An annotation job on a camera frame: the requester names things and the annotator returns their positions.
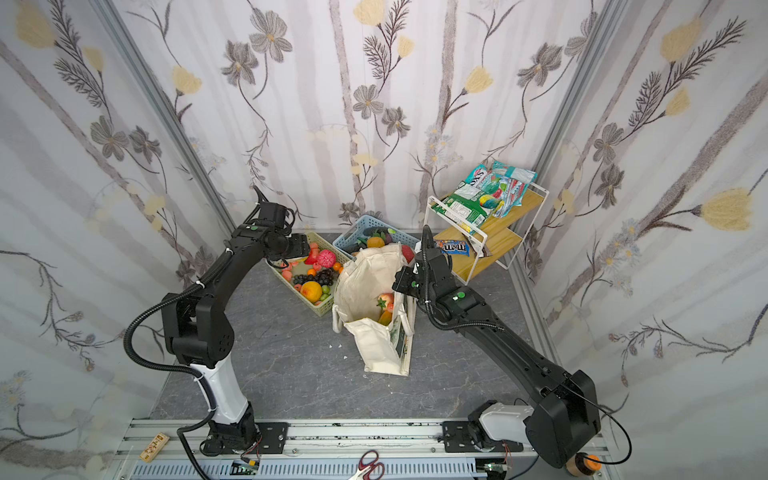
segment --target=wallpaper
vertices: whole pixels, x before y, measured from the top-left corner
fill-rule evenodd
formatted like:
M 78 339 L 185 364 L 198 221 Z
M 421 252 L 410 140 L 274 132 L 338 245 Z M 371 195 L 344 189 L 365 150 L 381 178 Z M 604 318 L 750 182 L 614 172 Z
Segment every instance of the wallpaper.
M 116 0 L 234 218 L 252 185 L 341 231 L 417 227 L 481 161 L 531 167 L 598 0 Z
M 765 2 L 630 2 L 545 179 L 525 266 L 631 435 L 623 478 L 765 477 L 767 25 Z
M 166 373 L 124 328 L 224 234 L 87 2 L 0 3 L 0 477 L 101 478 Z M 155 362 L 159 316 L 134 338 Z

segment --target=plastic basket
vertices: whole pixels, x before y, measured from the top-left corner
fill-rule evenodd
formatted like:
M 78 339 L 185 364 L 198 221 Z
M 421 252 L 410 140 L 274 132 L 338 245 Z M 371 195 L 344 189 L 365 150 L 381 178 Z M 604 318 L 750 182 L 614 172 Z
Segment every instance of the plastic basket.
M 347 253 L 342 251 L 341 249 L 338 249 L 328 243 L 325 239 L 323 239 L 320 235 L 318 235 L 315 232 L 306 232 L 306 241 L 309 243 L 317 242 L 317 246 L 320 247 L 321 250 L 330 250 L 336 254 L 336 261 L 344 264 L 349 262 L 352 257 Z M 292 273 L 294 275 L 303 275 L 306 274 L 310 268 L 312 268 L 311 265 L 305 265 L 304 262 L 299 262 L 298 265 L 296 265 Z M 299 290 L 296 290 L 293 287 L 293 283 L 289 282 L 283 277 L 282 271 L 278 270 L 276 268 L 270 268 L 270 270 L 273 271 L 273 273 L 277 276 L 277 278 L 280 279 L 281 282 L 285 284 L 296 296 L 298 296 L 302 302 L 304 302 L 305 305 L 307 305 L 317 316 L 323 316 L 326 313 L 331 311 L 331 307 L 333 307 L 333 294 L 336 292 L 336 284 L 337 282 L 333 282 L 333 285 L 331 286 L 331 292 L 330 296 L 326 298 L 320 305 L 315 305 L 314 303 L 310 302 L 306 298 L 304 298 L 304 295 L 299 292 Z
M 407 233 L 403 233 L 400 230 L 397 230 L 392 225 L 389 225 L 388 223 L 384 223 L 378 218 L 371 217 L 370 215 L 363 215 L 360 217 L 354 225 L 352 225 L 352 228 L 346 231 L 346 233 L 343 233 L 342 235 L 339 235 L 338 238 L 336 238 L 333 241 L 333 246 L 336 248 L 339 248 L 341 250 L 352 250 L 357 244 L 358 237 L 363 237 L 362 232 L 366 228 L 370 227 L 385 227 L 385 228 L 391 228 L 395 231 L 392 235 L 392 241 L 394 242 L 400 242 L 403 245 L 408 245 L 411 248 L 416 248 L 416 242 L 419 240 L 416 239 L 416 237 L 412 235 L 408 235 Z

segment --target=robotic arm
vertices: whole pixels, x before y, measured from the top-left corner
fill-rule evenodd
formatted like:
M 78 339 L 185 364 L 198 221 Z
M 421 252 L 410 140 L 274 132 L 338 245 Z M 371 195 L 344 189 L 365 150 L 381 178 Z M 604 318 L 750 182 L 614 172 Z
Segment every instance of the robotic arm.
M 190 461 L 203 478 L 207 476 L 194 458 L 184 432 L 207 423 L 210 434 L 200 450 L 209 456 L 243 452 L 262 433 L 232 369 L 234 331 L 224 313 L 227 302 L 240 281 L 262 259 L 280 268 L 286 259 L 305 257 L 310 252 L 305 235 L 291 234 L 293 211 L 267 201 L 258 189 L 257 193 L 260 202 L 256 209 L 225 242 L 227 248 L 208 272 L 182 293 L 168 293 L 163 302 L 142 313 L 126 329 L 124 337 L 126 353 L 139 365 L 190 373 L 199 382 L 209 402 L 209 414 L 178 433 Z M 286 223 L 289 214 L 290 223 Z M 481 448 L 489 439 L 527 439 L 547 463 L 561 467 L 600 431 L 594 383 L 581 370 L 570 374 L 532 349 L 509 330 L 477 292 L 459 286 L 451 269 L 450 259 L 434 248 L 432 232 L 425 226 L 422 251 L 415 266 L 403 267 L 392 288 L 418 298 L 436 328 L 456 331 L 476 343 L 525 389 L 534 407 L 525 419 L 512 418 L 508 407 L 501 404 L 470 415 L 473 441 Z M 163 317 L 166 349 L 177 357 L 180 365 L 150 362 L 133 349 L 136 328 L 157 311 Z

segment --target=scissors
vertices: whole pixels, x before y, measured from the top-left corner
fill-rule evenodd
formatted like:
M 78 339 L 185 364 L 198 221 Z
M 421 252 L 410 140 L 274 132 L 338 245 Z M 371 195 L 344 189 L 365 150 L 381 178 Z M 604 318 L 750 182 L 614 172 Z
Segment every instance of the scissors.
M 366 456 L 368 456 L 369 453 L 374 454 L 374 458 L 370 462 L 367 462 Z M 373 472 L 378 472 L 379 476 L 371 478 Z M 359 478 L 362 478 L 362 480 L 379 480 L 383 476 L 384 464 L 379 462 L 379 453 L 376 450 L 369 450 L 362 454 L 360 461 L 357 463 L 357 472 L 355 475 L 349 477 L 349 480 L 358 480 Z

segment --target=pink ball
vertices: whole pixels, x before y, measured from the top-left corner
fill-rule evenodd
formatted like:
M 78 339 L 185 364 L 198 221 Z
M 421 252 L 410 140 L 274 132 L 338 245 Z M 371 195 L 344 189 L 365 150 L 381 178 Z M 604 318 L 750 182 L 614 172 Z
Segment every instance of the pink ball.
M 317 263 L 325 268 L 330 268 L 336 263 L 336 254 L 330 250 L 323 250 L 317 257 Z

